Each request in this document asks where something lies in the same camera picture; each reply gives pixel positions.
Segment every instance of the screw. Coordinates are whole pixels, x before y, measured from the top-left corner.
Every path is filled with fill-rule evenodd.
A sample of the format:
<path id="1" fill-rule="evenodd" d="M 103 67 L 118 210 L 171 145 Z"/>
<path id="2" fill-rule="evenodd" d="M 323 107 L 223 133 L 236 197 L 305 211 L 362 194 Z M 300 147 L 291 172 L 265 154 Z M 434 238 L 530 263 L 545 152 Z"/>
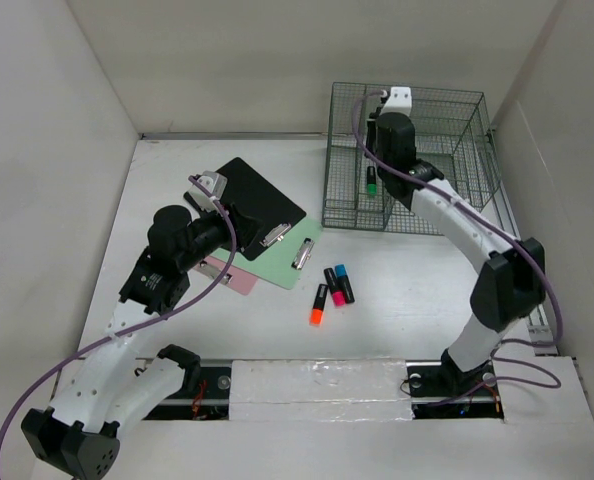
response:
<path id="1" fill-rule="evenodd" d="M 228 375 L 222 375 L 217 379 L 217 388 L 220 390 L 228 390 L 230 388 L 230 377 Z"/>
<path id="2" fill-rule="evenodd" d="M 410 384 L 410 388 L 419 388 L 421 387 L 421 375 L 418 373 L 413 373 L 408 377 L 408 383 Z"/>
<path id="3" fill-rule="evenodd" d="M 484 381 L 484 383 L 486 385 L 488 385 L 489 387 L 494 387 L 497 384 L 497 380 L 495 379 L 495 376 L 490 373 L 490 372 L 486 372 L 481 376 L 481 379 Z"/>

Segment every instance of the marker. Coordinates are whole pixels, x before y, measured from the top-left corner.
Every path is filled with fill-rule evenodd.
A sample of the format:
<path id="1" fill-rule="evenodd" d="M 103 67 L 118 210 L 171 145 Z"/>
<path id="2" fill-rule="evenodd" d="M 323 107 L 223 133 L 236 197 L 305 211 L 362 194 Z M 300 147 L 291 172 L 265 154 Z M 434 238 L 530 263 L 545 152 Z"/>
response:
<path id="1" fill-rule="evenodd" d="M 346 267 L 343 265 L 337 265 L 335 267 L 335 274 L 337 274 L 337 285 L 341 288 L 341 293 L 344 295 L 346 303 L 355 303 L 355 295 L 353 295 L 353 289 L 350 286 L 350 280 L 346 273 Z"/>
<path id="2" fill-rule="evenodd" d="M 366 167 L 366 191 L 369 195 L 377 195 L 377 174 L 375 167 Z"/>
<path id="3" fill-rule="evenodd" d="M 326 305 L 326 295 L 328 294 L 328 285 L 320 283 L 317 288 L 317 296 L 313 304 L 313 311 L 310 314 L 310 324 L 319 325 L 321 317 L 324 315 L 324 305 Z"/>
<path id="4" fill-rule="evenodd" d="M 333 272 L 333 269 L 327 268 L 324 270 L 324 276 L 326 277 L 326 283 L 328 284 L 328 289 L 330 290 L 330 296 L 333 297 L 333 303 L 335 306 L 341 307 L 342 305 L 346 305 L 344 294 L 341 293 L 339 287 L 337 286 L 337 277 L 335 277 L 335 272 Z"/>

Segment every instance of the white wall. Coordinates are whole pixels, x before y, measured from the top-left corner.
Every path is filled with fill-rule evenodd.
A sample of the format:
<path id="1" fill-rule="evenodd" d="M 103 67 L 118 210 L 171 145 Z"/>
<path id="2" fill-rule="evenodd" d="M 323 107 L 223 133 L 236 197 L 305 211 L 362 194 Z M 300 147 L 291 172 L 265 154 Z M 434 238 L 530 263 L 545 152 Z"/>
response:
<path id="1" fill-rule="evenodd" d="M 333 81 L 483 90 L 556 0 L 68 0 L 140 132 L 326 129 Z"/>
<path id="2" fill-rule="evenodd" d="M 66 3 L 0 0 L 0 425 L 77 343 L 136 138 Z"/>
<path id="3" fill-rule="evenodd" d="M 522 235 L 546 247 L 563 351 L 578 358 L 594 415 L 594 1 L 565 2 L 497 146 Z"/>

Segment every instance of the wire mesh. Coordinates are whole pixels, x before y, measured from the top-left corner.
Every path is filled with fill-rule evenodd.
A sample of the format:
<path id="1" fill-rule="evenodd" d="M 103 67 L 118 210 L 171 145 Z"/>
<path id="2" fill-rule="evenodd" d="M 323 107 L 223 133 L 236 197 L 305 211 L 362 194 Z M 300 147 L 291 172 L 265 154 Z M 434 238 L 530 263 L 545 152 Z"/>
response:
<path id="1" fill-rule="evenodd" d="M 328 127 L 326 182 L 322 224 L 325 227 L 437 235 L 428 222 L 410 213 L 385 191 L 377 179 L 377 193 L 366 191 L 364 157 L 352 134 L 354 103 L 367 92 L 393 85 L 334 83 Z M 499 188 L 484 94 L 462 90 L 411 87 L 417 156 L 435 165 L 455 190 L 482 210 Z M 361 112 L 360 131 L 379 105 L 371 97 Z"/>

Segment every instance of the pink clipboard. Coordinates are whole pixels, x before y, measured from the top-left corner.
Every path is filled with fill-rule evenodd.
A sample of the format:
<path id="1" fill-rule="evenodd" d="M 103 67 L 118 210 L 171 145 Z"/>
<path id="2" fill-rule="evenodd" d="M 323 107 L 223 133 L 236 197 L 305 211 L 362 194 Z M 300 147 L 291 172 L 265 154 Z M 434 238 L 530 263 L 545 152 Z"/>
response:
<path id="1" fill-rule="evenodd" d="M 199 262 L 193 270 L 206 275 L 207 277 L 216 278 L 217 275 L 219 275 L 219 272 L 224 268 L 224 265 L 226 265 L 226 263 L 221 260 L 214 257 L 206 257 Z M 237 293 L 248 295 L 255 286 L 255 283 L 257 283 L 257 280 L 258 277 L 252 273 L 231 266 L 228 269 L 226 276 L 222 279 L 221 284 Z"/>

